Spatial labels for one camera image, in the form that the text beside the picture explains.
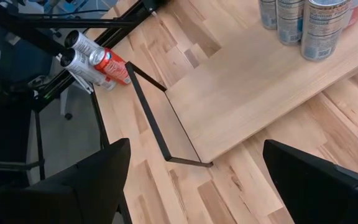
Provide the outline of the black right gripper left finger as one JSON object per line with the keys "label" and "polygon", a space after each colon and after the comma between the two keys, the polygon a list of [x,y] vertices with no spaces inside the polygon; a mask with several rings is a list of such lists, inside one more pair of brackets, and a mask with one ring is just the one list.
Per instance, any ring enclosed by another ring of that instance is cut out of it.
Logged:
{"label": "black right gripper left finger", "polygon": [[51,224],[112,224],[123,192],[131,145],[121,138],[69,168],[29,187]]}

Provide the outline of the red soda can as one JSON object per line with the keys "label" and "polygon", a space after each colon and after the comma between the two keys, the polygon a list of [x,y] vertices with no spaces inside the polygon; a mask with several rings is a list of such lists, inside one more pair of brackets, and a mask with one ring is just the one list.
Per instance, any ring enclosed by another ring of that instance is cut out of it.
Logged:
{"label": "red soda can", "polygon": [[90,64],[99,72],[121,85],[128,85],[131,78],[126,69],[126,62],[111,49],[100,47],[91,52]]}

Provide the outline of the silver blue energy drink can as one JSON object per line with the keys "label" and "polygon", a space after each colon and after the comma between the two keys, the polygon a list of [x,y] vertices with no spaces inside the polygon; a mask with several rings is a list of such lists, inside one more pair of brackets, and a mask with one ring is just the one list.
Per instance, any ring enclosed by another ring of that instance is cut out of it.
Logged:
{"label": "silver blue energy drink can", "polygon": [[345,24],[351,0],[305,0],[301,54],[320,61],[333,54]]}
{"label": "silver blue energy drink can", "polygon": [[262,25],[266,29],[277,29],[276,0],[259,0]]}
{"label": "silver blue energy drink can", "polygon": [[297,45],[302,36],[305,0],[276,0],[278,37],[284,45]]}

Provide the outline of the black-top silver can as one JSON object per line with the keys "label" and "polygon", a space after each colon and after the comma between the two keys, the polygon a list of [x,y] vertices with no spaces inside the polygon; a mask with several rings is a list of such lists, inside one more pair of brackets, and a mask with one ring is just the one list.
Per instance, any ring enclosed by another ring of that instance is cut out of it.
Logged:
{"label": "black-top silver can", "polygon": [[86,56],[100,48],[100,46],[93,40],[88,39],[83,33],[73,30],[65,38],[64,46],[66,48],[73,48]]}
{"label": "black-top silver can", "polygon": [[60,64],[73,74],[78,75],[86,81],[101,86],[107,90],[112,90],[116,86],[115,81],[92,67],[89,63],[88,56],[78,50],[66,50],[62,54]]}

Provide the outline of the pale pink soda can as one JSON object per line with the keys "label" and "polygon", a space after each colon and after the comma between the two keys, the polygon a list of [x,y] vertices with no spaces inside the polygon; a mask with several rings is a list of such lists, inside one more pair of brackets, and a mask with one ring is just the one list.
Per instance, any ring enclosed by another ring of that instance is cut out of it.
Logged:
{"label": "pale pink soda can", "polygon": [[352,26],[358,21],[358,0],[351,0],[349,10],[344,17],[344,29]]}

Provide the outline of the black support beam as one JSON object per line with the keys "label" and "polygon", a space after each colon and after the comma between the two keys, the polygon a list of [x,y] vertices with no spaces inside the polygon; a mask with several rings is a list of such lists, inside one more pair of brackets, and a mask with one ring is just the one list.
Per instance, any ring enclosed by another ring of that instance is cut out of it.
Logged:
{"label": "black support beam", "polygon": [[38,48],[53,56],[65,51],[65,47],[34,27],[21,24],[21,20],[8,13],[5,7],[0,5],[0,26],[30,42]]}

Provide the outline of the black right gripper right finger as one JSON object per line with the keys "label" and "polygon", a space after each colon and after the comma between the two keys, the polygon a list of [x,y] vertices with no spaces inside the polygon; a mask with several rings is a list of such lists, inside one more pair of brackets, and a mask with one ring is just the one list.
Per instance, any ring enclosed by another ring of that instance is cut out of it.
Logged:
{"label": "black right gripper right finger", "polygon": [[263,159],[296,224],[343,222],[358,179],[332,162],[273,139],[264,141]]}

